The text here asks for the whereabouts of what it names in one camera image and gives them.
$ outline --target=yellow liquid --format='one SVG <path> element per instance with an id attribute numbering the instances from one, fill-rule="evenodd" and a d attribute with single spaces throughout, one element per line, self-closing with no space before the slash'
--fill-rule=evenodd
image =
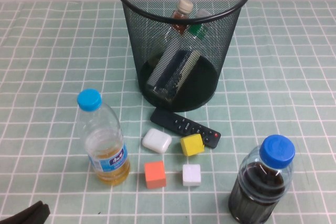
<path id="1" fill-rule="evenodd" d="M 104 152 L 102 152 L 100 155 L 97 156 L 97 158 L 106 159 L 113 157 L 115 154 L 117 154 L 120 150 L 116 149 L 107 149 Z M 109 173 L 104 173 L 99 170 L 94 169 L 96 172 L 98 178 L 105 184 L 116 186 L 120 183 L 122 183 L 129 175 L 131 169 L 130 161 L 127 157 L 125 163 L 119 167 L 117 170 L 114 170 Z"/>

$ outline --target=trash can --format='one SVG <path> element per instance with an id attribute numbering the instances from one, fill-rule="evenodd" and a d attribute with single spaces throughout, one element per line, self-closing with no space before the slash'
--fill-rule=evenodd
<path id="1" fill-rule="evenodd" d="M 144 97 L 174 112 L 209 101 L 248 0 L 186 0 L 193 4 L 189 18 L 172 15 L 181 0 L 121 1 Z"/>

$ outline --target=yellow cube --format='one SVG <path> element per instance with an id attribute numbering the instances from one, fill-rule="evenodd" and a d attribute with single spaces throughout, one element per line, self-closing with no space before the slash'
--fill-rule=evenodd
<path id="1" fill-rule="evenodd" d="M 181 138 L 183 154 L 192 156 L 204 152 L 204 144 L 200 134 L 194 134 Z"/>

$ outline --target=orange cube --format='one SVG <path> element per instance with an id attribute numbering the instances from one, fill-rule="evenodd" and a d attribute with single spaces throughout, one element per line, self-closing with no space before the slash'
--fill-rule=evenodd
<path id="1" fill-rule="evenodd" d="M 148 189 L 166 186 L 163 161 L 145 163 L 145 177 Z"/>

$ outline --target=remote control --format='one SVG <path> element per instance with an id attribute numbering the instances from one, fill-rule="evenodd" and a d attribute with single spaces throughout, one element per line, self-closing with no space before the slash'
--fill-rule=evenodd
<path id="1" fill-rule="evenodd" d="M 204 145 L 210 148 L 216 148 L 221 138 L 219 132 L 164 109 L 156 108 L 151 116 L 151 121 L 178 135 L 200 134 Z"/>

